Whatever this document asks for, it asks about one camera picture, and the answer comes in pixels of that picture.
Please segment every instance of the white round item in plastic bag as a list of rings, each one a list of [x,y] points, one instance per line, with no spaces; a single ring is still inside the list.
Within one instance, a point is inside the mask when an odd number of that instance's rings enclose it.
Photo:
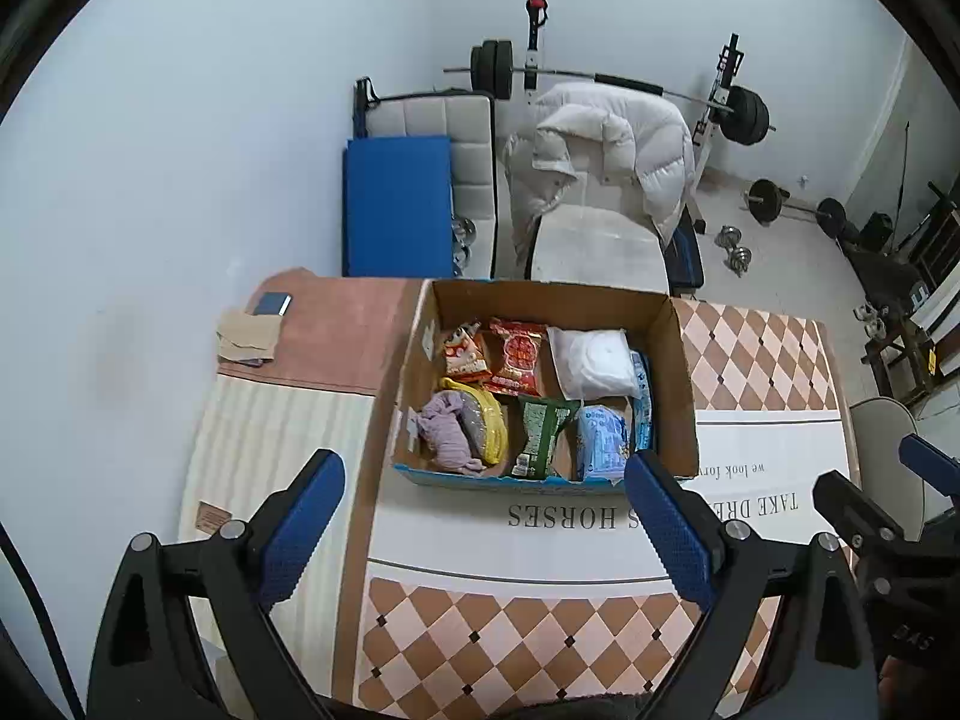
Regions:
[[[640,397],[630,346],[623,330],[548,327],[547,336],[564,398]]]

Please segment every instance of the yellow object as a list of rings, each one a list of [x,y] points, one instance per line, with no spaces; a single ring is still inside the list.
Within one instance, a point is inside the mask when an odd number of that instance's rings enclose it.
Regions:
[[[474,388],[453,379],[440,379],[440,386],[444,389],[459,389],[461,392],[473,395],[480,404],[480,413],[487,428],[487,437],[483,446],[483,457],[480,458],[488,466],[495,466],[507,453],[507,426],[503,422],[500,404],[496,402],[486,389]]]

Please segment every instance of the open cardboard box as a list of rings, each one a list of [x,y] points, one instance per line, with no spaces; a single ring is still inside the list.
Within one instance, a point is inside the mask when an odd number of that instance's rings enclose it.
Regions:
[[[459,490],[570,494],[609,493],[616,489],[616,485],[605,479],[573,481],[576,472],[575,420],[571,420],[557,439],[553,466],[559,477],[533,481],[510,476],[512,461],[520,453],[525,435],[520,402],[508,395],[497,398],[505,404],[502,410],[510,435],[504,461],[487,469],[481,477],[446,473],[431,463],[433,453],[426,441],[418,436],[415,417],[445,376],[443,340],[464,322],[475,319],[486,322],[491,317],[539,322],[563,330],[626,330],[630,347],[643,351],[650,359],[659,459],[674,476],[696,476],[700,463],[693,391],[680,339],[680,322],[670,298],[611,287],[536,281],[424,282],[400,370],[395,419],[387,443],[387,459],[397,471],[419,485]],[[487,349],[491,367],[498,370],[502,344],[497,338],[488,337]],[[536,364],[536,381],[544,397],[563,398],[546,338]],[[603,403],[618,410],[626,416],[629,425],[627,399],[606,398],[589,402]]]

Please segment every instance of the brown diamond pattern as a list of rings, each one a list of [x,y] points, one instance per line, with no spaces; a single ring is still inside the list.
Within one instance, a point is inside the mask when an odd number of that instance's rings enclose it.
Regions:
[[[812,319],[797,319],[765,311],[740,309],[733,306],[705,303],[689,298],[674,298],[683,350],[688,371],[704,361],[707,368],[698,376],[708,391],[693,384],[693,400],[700,410],[835,410],[834,387],[827,368],[824,341]],[[717,343],[718,333],[736,337],[736,344],[728,354]],[[766,335],[766,346],[762,341]],[[746,379],[740,396],[737,386],[726,386],[719,377],[728,362]],[[821,389],[813,386],[814,376]],[[770,381],[784,377],[793,383],[792,389],[774,391]],[[716,378],[714,389],[713,377]]]
[[[673,594],[503,599],[373,578],[368,598],[354,702],[409,720],[481,720],[498,709],[595,692],[598,684],[640,691],[664,678],[670,653],[683,644],[688,626],[674,615],[685,615],[689,627],[700,618],[696,605]],[[764,610],[731,675],[731,690],[746,691],[757,673],[773,622],[771,608]],[[394,635],[413,643],[400,651]],[[594,638],[599,635],[602,643]]]

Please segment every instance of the floor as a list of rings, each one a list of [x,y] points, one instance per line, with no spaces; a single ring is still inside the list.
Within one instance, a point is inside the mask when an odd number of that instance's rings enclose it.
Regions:
[[[707,234],[699,237],[704,285],[697,298],[824,322],[848,403],[877,396],[870,367],[860,362],[867,336],[853,308],[863,302],[863,290],[850,264],[808,214],[784,209],[774,223],[760,225],[747,210],[746,187],[715,172],[701,181],[698,200]],[[724,224],[738,227],[740,245],[752,252],[742,277],[727,268],[726,250],[714,244]]]

